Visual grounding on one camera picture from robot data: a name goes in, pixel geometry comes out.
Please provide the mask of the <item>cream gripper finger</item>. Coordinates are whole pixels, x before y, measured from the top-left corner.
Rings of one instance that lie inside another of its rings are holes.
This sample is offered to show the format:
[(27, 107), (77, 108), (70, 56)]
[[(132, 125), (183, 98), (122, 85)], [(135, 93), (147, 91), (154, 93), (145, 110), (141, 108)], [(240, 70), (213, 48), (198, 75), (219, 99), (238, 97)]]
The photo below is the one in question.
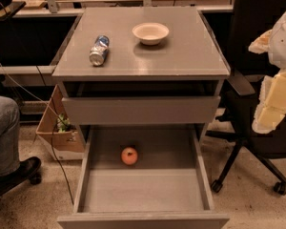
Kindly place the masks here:
[(258, 134), (268, 134), (286, 115), (286, 70), (264, 77), (258, 99), (252, 128)]

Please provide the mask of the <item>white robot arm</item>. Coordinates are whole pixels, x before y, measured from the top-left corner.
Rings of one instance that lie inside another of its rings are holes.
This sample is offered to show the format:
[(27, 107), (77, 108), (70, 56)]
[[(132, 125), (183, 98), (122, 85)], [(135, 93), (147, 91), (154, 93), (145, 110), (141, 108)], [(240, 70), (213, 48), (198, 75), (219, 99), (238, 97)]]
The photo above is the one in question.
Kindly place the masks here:
[(270, 30), (251, 43), (249, 51), (268, 53), (269, 62), (279, 68), (275, 76), (263, 78), (252, 123), (256, 133), (268, 134), (286, 115), (286, 11)]

